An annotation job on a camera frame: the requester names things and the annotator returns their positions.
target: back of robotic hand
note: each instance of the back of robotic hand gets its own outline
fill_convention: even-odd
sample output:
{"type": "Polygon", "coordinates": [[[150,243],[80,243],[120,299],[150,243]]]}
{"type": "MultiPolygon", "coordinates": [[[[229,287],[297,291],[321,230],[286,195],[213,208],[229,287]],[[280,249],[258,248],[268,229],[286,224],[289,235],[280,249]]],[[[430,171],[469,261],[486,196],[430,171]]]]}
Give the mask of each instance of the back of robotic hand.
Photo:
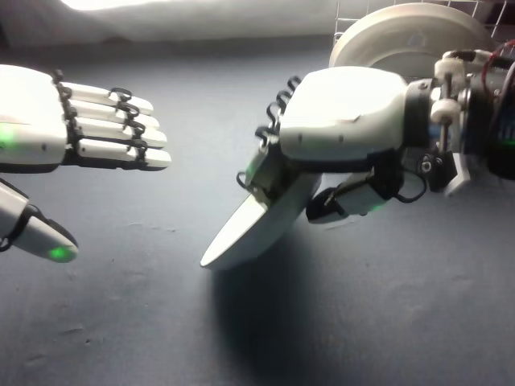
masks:
{"type": "Polygon", "coordinates": [[[258,128],[259,151],[238,182],[273,202],[299,173],[351,174],[307,204],[307,218],[320,224],[364,216],[393,198],[412,203],[427,187],[452,195],[470,180],[470,157],[515,179],[514,78],[501,50],[448,52],[433,78],[410,83],[373,68],[312,72],[269,106],[272,122],[258,128]],[[410,148],[422,154],[407,168],[410,148]],[[406,173],[421,181],[414,197],[400,194],[406,173]]]}
{"type": "MultiPolygon", "coordinates": [[[[162,170],[171,163],[152,104],[123,88],[105,90],[0,65],[0,173],[47,173],[59,165],[162,170]]],[[[16,246],[51,261],[77,253],[73,236],[0,179],[0,252],[16,246]]]]}

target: table surface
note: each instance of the table surface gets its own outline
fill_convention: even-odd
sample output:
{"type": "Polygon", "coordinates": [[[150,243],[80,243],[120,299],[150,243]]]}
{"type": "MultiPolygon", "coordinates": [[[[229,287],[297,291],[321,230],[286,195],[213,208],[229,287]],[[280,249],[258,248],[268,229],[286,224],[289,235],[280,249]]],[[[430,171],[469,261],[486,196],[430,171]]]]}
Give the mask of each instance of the table surface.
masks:
{"type": "Polygon", "coordinates": [[[48,49],[9,63],[150,100],[174,164],[8,175],[80,243],[0,268],[0,384],[511,385],[512,183],[392,202],[337,227],[303,216],[254,263],[199,267],[245,198],[265,107],[327,65],[331,38],[48,49]]]}

